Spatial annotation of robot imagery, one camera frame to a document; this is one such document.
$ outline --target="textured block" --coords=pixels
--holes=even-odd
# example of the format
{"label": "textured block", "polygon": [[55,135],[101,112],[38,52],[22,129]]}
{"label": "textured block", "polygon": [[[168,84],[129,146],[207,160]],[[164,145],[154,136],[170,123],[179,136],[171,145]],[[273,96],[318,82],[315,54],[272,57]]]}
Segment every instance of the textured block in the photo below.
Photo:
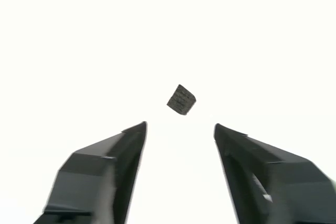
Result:
{"label": "textured block", "polygon": [[167,105],[178,114],[187,115],[195,102],[195,96],[182,85],[178,85],[173,96],[169,99]]}

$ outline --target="robotic claw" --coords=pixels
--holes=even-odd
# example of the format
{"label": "robotic claw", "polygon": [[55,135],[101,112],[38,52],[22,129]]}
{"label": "robotic claw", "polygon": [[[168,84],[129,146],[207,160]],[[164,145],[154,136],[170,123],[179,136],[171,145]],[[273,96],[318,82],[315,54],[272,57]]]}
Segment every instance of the robotic claw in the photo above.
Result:
{"label": "robotic claw", "polygon": [[[74,152],[59,170],[35,224],[124,224],[146,122]],[[240,224],[336,224],[332,182],[312,162],[215,126]]]}

